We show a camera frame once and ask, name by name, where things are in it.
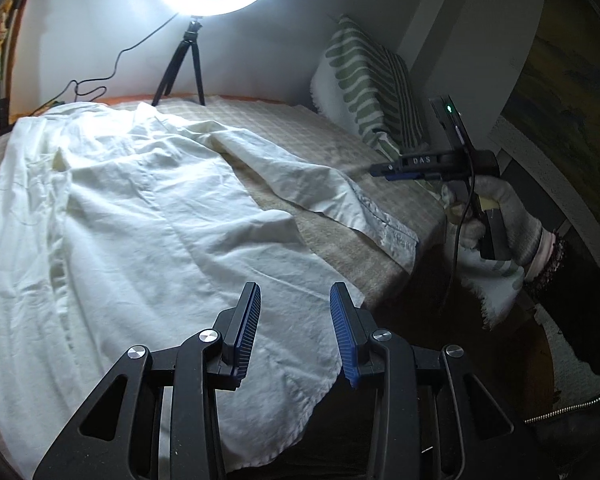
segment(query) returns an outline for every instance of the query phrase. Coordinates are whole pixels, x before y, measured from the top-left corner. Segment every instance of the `metal screw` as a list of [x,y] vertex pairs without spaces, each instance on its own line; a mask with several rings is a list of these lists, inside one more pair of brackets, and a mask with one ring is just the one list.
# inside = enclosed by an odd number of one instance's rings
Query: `metal screw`
[[142,345],[132,346],[126,352],[126,355],[128,355],[132,359],[139,359],[141,357],[144,357],[144,354],[146,354],[146,348]]
[[389,341],[391,339],[391,332],[385,328],[379,328],[373,333],[373,336],[376,341]]
[[464,350],[462,350],[461,346],[458,346],[458,345],[449,345],[448,347],[446,347],[446,354],[449,357],[459,358],[459,357],[462,357],[464,355]]
[[203,330],[202,332],[200,332],[200,335],[198,337],[200,338],[200,341],[202,341],[203,343],[212,343],[213,341],[218,339],[218,332],[216,332],[215,330],[212,330],[210,328],[207,328],[206,330]]

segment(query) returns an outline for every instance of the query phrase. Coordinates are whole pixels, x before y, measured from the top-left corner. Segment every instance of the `floor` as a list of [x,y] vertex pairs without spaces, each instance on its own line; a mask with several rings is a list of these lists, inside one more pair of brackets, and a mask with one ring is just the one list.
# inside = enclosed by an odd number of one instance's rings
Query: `floor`
[[554,370],[542,327],[516,306],[493,331],[483,328],[480,301],[458,280],[439,316],[448,274],[442,274],[442,250],[427,253],[408,286],[374,313],[379,326],[411,345],[441,349],[460,345],[494,388],[523,418],[551,411]]

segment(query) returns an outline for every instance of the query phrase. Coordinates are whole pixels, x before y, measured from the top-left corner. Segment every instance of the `black cable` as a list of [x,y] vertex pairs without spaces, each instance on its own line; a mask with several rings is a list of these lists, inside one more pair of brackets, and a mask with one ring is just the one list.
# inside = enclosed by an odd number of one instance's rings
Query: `black cable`
[[42,106],[36,108],[35,110],[32,111],[32,113],[30,114],[31,116],[34,116],[35,114],[37,114],[40,110],[42,110],[42,108],[44,108],[45,106],[47,106],[49,103],[54,102],[56,99],[58,99],[62,94],[64,94],[67,89],[69,88],[69,86],[71,86],[71,83],[75,83],[76,84],[76,88],[77,85],[79,85],[80,83],[78,83],[75,79],[71,79],[71,81],[69,81],[66,86],[64,87],[64,89],[55,97],[52,97],[51,99],[49,99],[49,101],[46,101]]
[[37,108],[33,113],[31,113],[31,115],[35,115],[37,112],[39,112],[40,110],[42,110],[42,108],[44,108],[45,106],[47,106],[48,104],[54,102],[56,99],[58,99],[60,96],[62,96],[62,94],[64,94],[67,89],[69,88],[69,86],[71,86],[71,84],[73,83],[75,85],[74,87],[74,103],[78,100],[78,96],[80,97],[84,97],[90,94],[93,94],[94,92],[97,92],[98,90],[102,90],[101,93],[99,93],[98,95],[96,95],[96,97],[94,97],[93,99],[90,99],[90,102],[95,101],[96,99],[99,99],[100,97],[102,97],[104,94],[107,93],[108,88],[104,85],[98,86],[96,88],[94,88],[93,90],[90,90],[88,92],[80,92],[80,86],[85,84],[85,83],[92,83],[92,82],[96,82],[96,81],[108,81],[110,79],[113,79],[116,74],[118,73],[118,63],[120,62],[120,58],[122,57],[122,55],[125,52],[129,52],[130,50],[135,49],[136,47],[142,45],[145,41],[147,41],[149,38],[151,38],[154,34],[157,34],[158,32],[160,32],[161,30],[163,30],[164,27],[166,27],[167,25],[169,25],[169,23],[171,23],[176,16],[179,13],[176,12],[173,16],[171,16],[166,22],[164,22],[160,27],[156,28],[151,34],[149,34],[148,36],[145,36],[144,38],[142,38],[142,40],[138,41],[135,45],[130,46],[129,48],[125,48],[124,50],[121,50],[118,53],[118,56],[116,57],[116,62],[114,63],[114,67],[113,67],[113,73],[108,76],[108,77],[102,77],[102,78],[93,78],[93,79],[83,79],[82,81],[76,81],[75,79],[71,79],[71,81],[69,81],[67,83],[67,85],[64,87],[64,89],[55,97],[49,99],[48,101],[46,101],[41,107]]
[[460,217],[460,222],[458,223],[458,228],[456,229],[456,240],[454,242],[454,261],[451,266],[451,277],[449,278],[449,283],[446,286],[445,297],[440,303],[440,307],[438,308],[438,315],[442,314],[442,310],[444,309],[446,302],[449,299],[449,294],[451,293],[451,287],[453,286],[454,279],[456,278],[456,268],[458,267],[458,251],[460,249],[460,229],[462,229],[462,224],[464,223],[464,219],[466,218],[467,212],[469,211],[469,207],[471,202],[474,200],[475,195],[475,168],[474,168],[474,160],[471,158],[469,154],[469,150],[464,150],[466,157],[469,159],[469,168],[471,171],[471,189],[469,190],[469,198],[464,204],[464,209],[462,210],[462,216]]
[[167,25],[169,25],[175,18],[176,16],[179,14],[179,12],[176,12],[173,16],[171,16],[166,22],[164,22],[160,27],[156,28],[151,34],[149,34],[148,36],[146,36],[145,38],[142,38],[142,40],[138,41],[134,46],[130,46],[129,48],[126,48],[124,50],[121,50],[118,53],[118,57],[116,58],[116,62],[113,65],[113,73],[109,76],[109,77],[102,77],[102,78],[94,78],[94,79],[84,79],[82,81],[80,81],[75,88],[75,97],[74,97],[74,103],[78,100],[78,96],[80,97],[85,97],[87,95],[93,94],[94,92],[96,92],[97,90],[103,90],[103,92],[101,94],[98,94],[96,97],[94,97],[93,99],[90,99],[90,102],[95,101],[96,99],[99,99],[100,97],[102,97],[104,94],[107,93],[107,87],[102,85],[102,86],[98,86],[96,88],[94,88],[91,91],[88,92],[80,92],[78,91],[80,89],[80,85],[83,85],[85,83],[93,83],[96,81],[109,81],[110,79],[113,79],[116,76],[116,73],[118,72],[118,63],[120,62],[120,58],[122,57],[122,55],[125,52],[129,52],[130,50],[135,49],[136,47],[142,45],[145,41],[147,41],[149,38],[151,38],[154,34],[157,34],[158,32],[160,32],[161,30],[163,30],[164,27],[166,27]]
[[49,99],[49,101],[46,101],[41,107],[37,108],[34,112],[32,112],[31,115],[32,116],[35,115],[40,110],[42,110],[42,108],[44,108],[45,106],[47,106],[48,104],[54,102],[56,99],[58,99],[60,96],[62,96],[62,94],[64,94],[67,91],[67,89],[69,88],[69,86],[71,86],[71,83],[75,83],[75,87],[74,87],[74,103],[78,100],[78,97],[85,97],[87,95],[91,95],[91,94],[97,92],[98,90],[101,90],[101,92],[98,95],[96,95],[96,97],[94,97],[92,99],[89,99],[89,101],[93,103],[96,99],[101,98],[104,94],[107,93],[107,91],[109,91],[109,89],[105,85],[97,86],[96,88],[94,88],[93,90],[89,90],[88,92],[80,92],[80,85],[83,85],[85,83],[94,83],[94,82],[97,82],[97,81],[109,81],[109,80],[113,79],[116,76],[116,74],[118,73],[118,63],[120,62],[120,58],[122,57],[122,55],[125,52],[129,52],[130,50],[133,50],[136,47],[142,45],[145,41],[147,41],[149,38],[151,38],[154,34],[157,34],[161,30],[163,30],[163,28],[166,27],[167,25],[169,25],[169,23],[171,23],[176,18],[176,16],[178,14],[179,14],[179,12],[176,12],[166,22],[164,22],[160,27],[156,28],[151,34],[149,34],[148,36],[146,36],[142,40],[138,41],[134,46],[130,46],[129,48],[121,50],[118,53],[118,56],[116,57],[116,62],[113,65],[113,73],[109,77],[99,77],[99,78],[94,78],[94,79],[83,79],[82,81],[76,81],[75,79],[71,79],[71,81],[69,81],[67,83],[67,85],[64,87],[64,89],[57,96]]

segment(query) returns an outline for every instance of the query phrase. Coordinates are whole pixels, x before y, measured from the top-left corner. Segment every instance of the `wall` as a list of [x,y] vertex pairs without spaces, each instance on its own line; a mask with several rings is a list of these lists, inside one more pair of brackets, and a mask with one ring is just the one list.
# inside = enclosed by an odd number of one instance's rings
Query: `wall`
[[[413,39],[422,44],[419,52],[401,44],[413,64],[416,90],[423,98],[450,94],[478,148],[498,151],[488,133],[520,75],[543,4],[544,0],[444,0],[429,27],[421,27],[426,39]],[[425,100],[423,108],[433,146],[448,146]]]
[[[445,0],[420,0],[418,9],[416,9],[397,51],[404,59],[409,70],[413,69],[413,65],[438,19],[444,3]],[[449,27],[452,27],[453,24],[454,21],[449,21]]]
[[[309,104],[309,81],[334,29],[350,13],[396,49],[420,0],[259,0],[203,20],[205,92]],[[27,112],[73,79],[107,76],[116,54],[164,22],[159,0],[29,0],[14,68],[12,111]],[[187,26],[179,16],[123,56],[109,96],[152,93]],[[174,91],[195,88],[190,59]]]

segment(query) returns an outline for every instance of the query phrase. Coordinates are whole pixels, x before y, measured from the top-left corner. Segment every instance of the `person's arm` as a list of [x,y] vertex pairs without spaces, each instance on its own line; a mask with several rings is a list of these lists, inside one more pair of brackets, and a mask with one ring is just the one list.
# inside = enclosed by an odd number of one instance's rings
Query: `person's arm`
[[[525,268],[526,290],[551,315],[578,359],[600,374],[598,266],[544,230],[507,182],[478,176],[475,192],[500,204],[513,259]],[[477,238],[484,236],[484,227],[475,219],[462,229],[468,247],[475,246]]]
[[564,240],[526,290],[547,310],[576,357],[600,375],[600,269]]

